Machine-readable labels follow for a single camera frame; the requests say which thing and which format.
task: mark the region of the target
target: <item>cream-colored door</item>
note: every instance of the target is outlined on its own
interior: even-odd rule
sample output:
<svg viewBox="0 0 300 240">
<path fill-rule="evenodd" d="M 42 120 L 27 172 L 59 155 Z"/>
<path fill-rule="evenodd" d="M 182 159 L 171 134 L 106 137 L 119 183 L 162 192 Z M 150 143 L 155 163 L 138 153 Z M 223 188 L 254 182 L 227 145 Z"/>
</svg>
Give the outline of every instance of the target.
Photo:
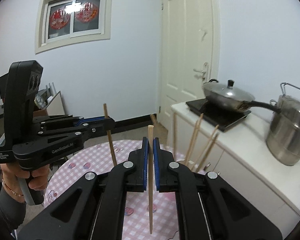
<svg viewBox="0 0 300 240">
<path fill-rule="evenodd" d="M 170 128 L 175 103 L 204 98 L 210 77 L 211 0 L 163 0 L 160 123 Z"/>
</svg>

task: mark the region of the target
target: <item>blue gripper pad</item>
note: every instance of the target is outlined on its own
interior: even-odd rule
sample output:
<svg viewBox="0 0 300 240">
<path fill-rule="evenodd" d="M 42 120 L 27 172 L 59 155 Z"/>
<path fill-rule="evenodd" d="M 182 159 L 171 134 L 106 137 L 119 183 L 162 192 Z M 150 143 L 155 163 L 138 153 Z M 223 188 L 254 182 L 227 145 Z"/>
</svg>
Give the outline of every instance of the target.
<svg viewBox="0 0 300 240">
<path fill-rule="evenodd" d="M 149 153 L 149 141 L 146 139 L 145 148 L 143 152 L 144 163 L 143 163 L 143 189 L 147 190 L 147 178 L 148 178 L 148 153 Z"/>
<path fill-rule="evenodd" d="M 160 169 L 158 153 L 160 152 L 159 138 L 153 140 L 153 161 L 154 161 L 154 178 L 157 191 L 160 189 Z"/>
<path fill-rule="evenodd" d="M 79 126 L 82 125 L 83 123 L 89 123 L 89 122 L 94 122 L 94 121 L 99 121 L 103 120 L 105 117 L 104 116 L 98 116 L 98 117 L 92 117 L 92 118 L 86 118 L 86 119 L 80 119 L 77 124 L 74 126 Z"/>
</svg>

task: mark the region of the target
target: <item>person's arm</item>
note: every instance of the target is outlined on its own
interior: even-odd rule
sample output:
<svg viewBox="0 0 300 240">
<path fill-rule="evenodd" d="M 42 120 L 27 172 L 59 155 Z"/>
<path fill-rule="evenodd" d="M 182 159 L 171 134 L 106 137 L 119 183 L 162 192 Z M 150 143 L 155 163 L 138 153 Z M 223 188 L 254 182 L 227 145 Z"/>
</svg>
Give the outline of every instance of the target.
<svg viewBox="0 0 300 240">
<path fill-rule="evenodd" d="M 1 168 L 3 183 L 0 192 L 0 220 L 11 232 L 23 223 L 26 215 L 26 203 L 17 177 L 26 179 L 30 173 L 21 170 L 17 163 L 1 164 Z M 31 174 L 34 179 L 29 182 L 29 187 L 44 190 L 48 183 L 49 166 L 32 171 Z"/>
</svg>

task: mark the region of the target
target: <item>hand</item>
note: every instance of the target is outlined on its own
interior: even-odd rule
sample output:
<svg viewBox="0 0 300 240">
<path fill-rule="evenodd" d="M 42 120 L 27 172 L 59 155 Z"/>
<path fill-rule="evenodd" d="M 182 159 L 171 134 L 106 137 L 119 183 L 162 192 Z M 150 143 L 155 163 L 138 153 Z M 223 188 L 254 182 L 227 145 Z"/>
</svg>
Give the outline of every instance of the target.
<svg viewBox="0 0 300 240">
<path fill-rule="evenodd" d="M 12 189 L 14 192 L 22 195 L 21 188 L 19 186 L 17 177 L 27 179 L 30 177 L 29 171 L 23 171 L 18 163 L 7 163 L 1 164 L 2 177 L 6 185 Z M 34 190 L 44 190 L 48 184 L 48 175 L 49 175 L 49 165 L 41 167 L 35 171 L 31 171 L 32 177 L 34 177 L 29 182 L 29 188 Z M 24 197 L 15 196 L 10 190 L 4 187 L 6 192 L 15 200 L 19 202 L 24 202 Z"/>
</svg>

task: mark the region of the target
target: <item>stainless steel pot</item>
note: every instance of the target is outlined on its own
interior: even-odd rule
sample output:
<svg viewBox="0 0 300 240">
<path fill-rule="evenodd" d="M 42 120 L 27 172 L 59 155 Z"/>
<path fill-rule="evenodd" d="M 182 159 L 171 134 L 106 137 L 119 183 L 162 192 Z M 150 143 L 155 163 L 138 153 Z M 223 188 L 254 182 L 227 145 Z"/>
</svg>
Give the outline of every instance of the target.
<svg viewBox="0 0 300 240">
<path fill-rule="evenodd" d="M 281 163 L 292 166 L 300 160 L 300 101 L 286 95 L 285 85 L 291 84 L 281 83 L 283 94 L 279 96 L 276 106 L 282 112 L 273 114 L 266 144 Z"/>
<path fill-rule="evenodd" d="M 219 83 L 216 79 L 202 84 L 202 90 L 208 101 L 219 107 L 234 111 L 245 112 L 253 106 L 263 107 L 280 113 L 280 109 L 271 104 L 254 101 L 255 97 L 239 88 L 233 87 L 234 81 L 228 80 L 228 85 Z"/>
</svg>

